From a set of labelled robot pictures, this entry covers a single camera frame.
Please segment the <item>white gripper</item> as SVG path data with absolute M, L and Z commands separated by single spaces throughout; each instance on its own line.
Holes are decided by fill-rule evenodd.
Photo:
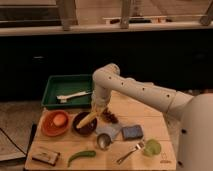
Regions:
M 106 108 L 111 99 L 111 92 L 108 90 L 94 90 L 92 93 L 92 106 Z

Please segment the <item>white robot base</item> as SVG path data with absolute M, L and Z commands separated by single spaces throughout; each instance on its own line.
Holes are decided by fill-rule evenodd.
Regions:
M 213 171 L 213 94 L 192 98 L 182 112 L 176 171 Z

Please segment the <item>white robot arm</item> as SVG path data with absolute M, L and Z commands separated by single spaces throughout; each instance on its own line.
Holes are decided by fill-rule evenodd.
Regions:
M 99 108 L 108 106 L 111 91 L 114 90 L 180 120 L 182 110 L 193 98 L 181 91 L 121 77 L 120 69 L 114 63 L 95 70 L 92 79 L 92 104 Z

